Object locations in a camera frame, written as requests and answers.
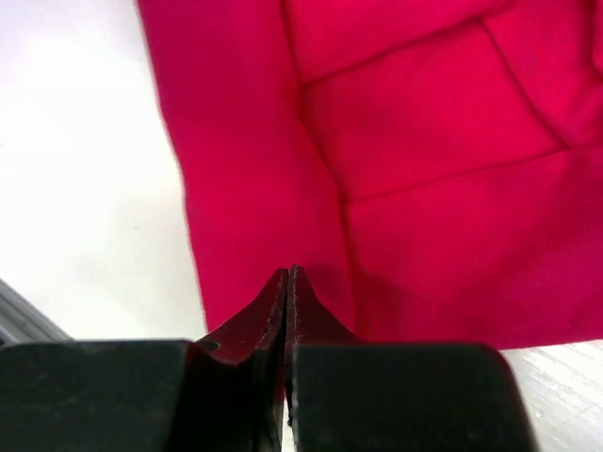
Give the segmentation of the crimson red t shirt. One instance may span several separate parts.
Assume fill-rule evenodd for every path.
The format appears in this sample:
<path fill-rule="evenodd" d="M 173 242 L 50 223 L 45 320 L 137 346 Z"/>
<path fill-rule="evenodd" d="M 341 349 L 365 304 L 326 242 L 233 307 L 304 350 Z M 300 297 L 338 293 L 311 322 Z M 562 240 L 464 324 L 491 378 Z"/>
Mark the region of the crimson red t shirt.
<path fill-rule="evenodd" d="M 598 1 L 141 1 L 206 324 L 302 266 L 366 340 L 602 335 Z"/>

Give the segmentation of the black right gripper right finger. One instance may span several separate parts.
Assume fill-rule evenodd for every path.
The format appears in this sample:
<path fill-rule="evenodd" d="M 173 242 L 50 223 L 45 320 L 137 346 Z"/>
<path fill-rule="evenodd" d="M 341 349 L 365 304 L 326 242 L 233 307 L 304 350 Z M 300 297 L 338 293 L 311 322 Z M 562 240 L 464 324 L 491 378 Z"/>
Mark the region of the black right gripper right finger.
<path fill-rule="evenodd" d="M 369 344 L 290 270 L 285 387 L 300 451 L 533 451 L 507 361 L 482 344 Z"/>

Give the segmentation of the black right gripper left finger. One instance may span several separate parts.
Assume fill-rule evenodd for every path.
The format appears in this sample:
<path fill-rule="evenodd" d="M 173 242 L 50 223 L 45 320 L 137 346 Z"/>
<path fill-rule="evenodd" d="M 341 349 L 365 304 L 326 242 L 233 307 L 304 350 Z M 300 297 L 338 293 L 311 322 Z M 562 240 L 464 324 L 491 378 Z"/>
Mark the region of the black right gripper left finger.
<path fill-rule="evenodd" d="M 278 451 L 288 273 L 198 341 L 1 346 L 5 451 Z"/>

